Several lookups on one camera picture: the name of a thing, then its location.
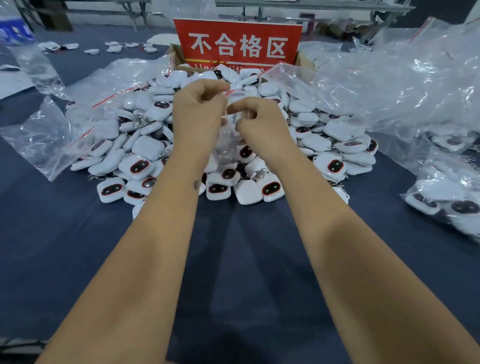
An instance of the red sign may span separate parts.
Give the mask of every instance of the red sign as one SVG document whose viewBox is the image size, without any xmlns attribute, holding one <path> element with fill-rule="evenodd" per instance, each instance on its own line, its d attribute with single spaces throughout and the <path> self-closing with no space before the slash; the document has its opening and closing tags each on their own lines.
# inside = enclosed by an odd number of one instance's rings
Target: red sign
<svg viewBox="0 0 480 364">
<path fill-rule="evenodd" d="M 189 65 L 214 68 L 219 63 L 239 70 L 267 70 L 279 62 L 293 64 L 302 26 L 220 20 L 174 19 Z"/>
</svg>

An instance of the cardboard box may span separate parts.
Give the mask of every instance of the cardboard box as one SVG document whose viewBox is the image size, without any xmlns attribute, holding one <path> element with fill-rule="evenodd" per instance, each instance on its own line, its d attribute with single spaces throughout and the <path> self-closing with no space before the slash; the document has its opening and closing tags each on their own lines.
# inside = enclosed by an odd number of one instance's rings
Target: cardboard box
<svg viewBox="0 0 480 364">
<path fill-rule="evenodd" d="M 170 45 L 170 48 L 168 49 L 168 53 L 174 54 L 175 70 L 195 71 L 199 73 L 202 73 L 205 70 L 207 70 L 207 68 L 193 68 L 193 67 L 180 66 L 181 64 L 186 63 L 186 61 L 183 55 L 183 50 L 181 49 L 181 46 L 178 44 Z M 295 58 L 295 65 L 300 67 L 305 67 L 312 71 L 315 71 L 314 63 L 311 60 L 307 59 L 307 57 L 301 51 L 297 52 L 297 56 Z"/>
</svg>

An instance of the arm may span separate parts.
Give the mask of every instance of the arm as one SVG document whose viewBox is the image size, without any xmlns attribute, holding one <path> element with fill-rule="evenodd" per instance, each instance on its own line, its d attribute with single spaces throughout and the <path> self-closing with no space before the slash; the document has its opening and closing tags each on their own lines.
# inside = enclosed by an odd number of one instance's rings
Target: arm
<svg viewBox="0 0 480 364">
<path fill-rule="evenodd" d="M 298 150 L 278 106 L 248 98 L 228 111 L 245 110 L 257 117 L 240 120 L 239 131 L 282 182 L 352 361 L 480 363 L 474 339 Z"/>
<path fill-rule="evenodd" d="M 229 85 L 201 80 L 175 95 L 175 148 L 148 201 L 38 359 L 163 363 L 198 202 Z"/>
</svg>

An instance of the plastic bottle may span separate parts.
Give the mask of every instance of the plastic bottle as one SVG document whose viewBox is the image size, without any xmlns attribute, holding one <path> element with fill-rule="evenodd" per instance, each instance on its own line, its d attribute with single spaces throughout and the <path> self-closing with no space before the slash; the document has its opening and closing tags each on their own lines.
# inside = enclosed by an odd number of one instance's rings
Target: plastic bottle
<svg viewBox="0 0 480 364">
<path fill-rule="evenodd" d="M 65 86 L 57 71 L 43 54 L 16 7 L 6 0 L 0 0 L 0 42 L 13 53 L 38 91 L 66 98 Z"/>
</svg>

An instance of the metal table leg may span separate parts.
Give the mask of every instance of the metal table leg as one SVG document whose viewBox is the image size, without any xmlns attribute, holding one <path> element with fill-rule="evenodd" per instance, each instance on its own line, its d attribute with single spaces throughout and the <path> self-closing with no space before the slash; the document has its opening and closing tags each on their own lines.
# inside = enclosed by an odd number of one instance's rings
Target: metal table leg
<svg viewBox="0 0 480 364">
<path fill-rule="evenodd" d="M 147 3 L 146 2 L 139 2 L 140 4 L 140 11 L 142 12 L 142 18 L 144 19 L 144 25 L 148 28 L 148 21 L 147 21 Z"/>
<path fill-rule="evenodd" d="M 120 2 L 120 5 L 128 13 L 128 16 L 130 17 L 130 19 L 133 20 L 133 29 L 135 32 L 137 32 L 137 21 L 135 20 L 135 14 L 133 13 L 132 4 L 129 2 L 126 4 L 124 2 Z"/>
</svg>

